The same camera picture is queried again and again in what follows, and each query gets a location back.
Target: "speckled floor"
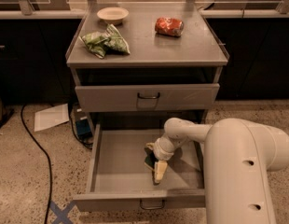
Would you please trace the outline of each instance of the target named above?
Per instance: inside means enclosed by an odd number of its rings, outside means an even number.
[[[0,224],[40,224],[48,199],[48,163],[21,123],[21,106],[0,130]],[[32,131],[34,112],[49,105],[27,105],[24,120]],[[285,130],[289,134],[289,100],[217,101],[207,123],[224,118],[241,118]],[[90,151],[73,137],[69,123],[34,133],[52,162],[53,193],[48,223],[206,223],[205,209],[118,211],[80,213],[72,203],[84,193]],[[289,224],[289,166],[268,173],[278,224]]]

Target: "white sheet of paper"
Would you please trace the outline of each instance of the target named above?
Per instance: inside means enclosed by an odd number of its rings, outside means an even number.
[[[34,114],[34,131],[42,131],[69,121],[68,104],[57,105]]]

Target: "white bowl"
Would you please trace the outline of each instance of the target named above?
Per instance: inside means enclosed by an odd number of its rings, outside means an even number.
[[[97,16],[107,24],[119,25],[126,18],[129,11],[122,7],[107,7],[97,12]]]

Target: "cabinet handle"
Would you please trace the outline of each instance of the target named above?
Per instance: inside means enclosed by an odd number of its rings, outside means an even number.
[[[148,207],[146,207],[146,206],[144,206],[144,204],[143,204],[143,200],[141,200],[141,201],[140,201],[140,206],[141,206],[141,208],[142,208],[143,210],[158,210],[158,209],[163,209],[163,208],[164,208],[164,206],[165,206],[165,201],[162,200],[162,203],[161,203],[160,206],[148,206]]]
[[[5,49],[5,48],[6,48],[5,45],[0,45],[0,50],[3,50],[3,49]]]
[[[156,100],[160,98],[160,93],[158,92],[157,96],[143,96],[140,93],[137,93],[137,98],[138,99],[143,99],[143,100]]]

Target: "white robotic hand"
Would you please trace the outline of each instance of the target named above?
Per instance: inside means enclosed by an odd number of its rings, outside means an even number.
[[[164,162],[178,147],[188,139],[204,143],[208,224],[276,223],[267,171],[289,164],[289,136],[284,131],[243,119],[222,119],[213,126],[169,119],[164,130],[152,145],[162,165],[158,168],[156,162],[158,182],[166,170]]]

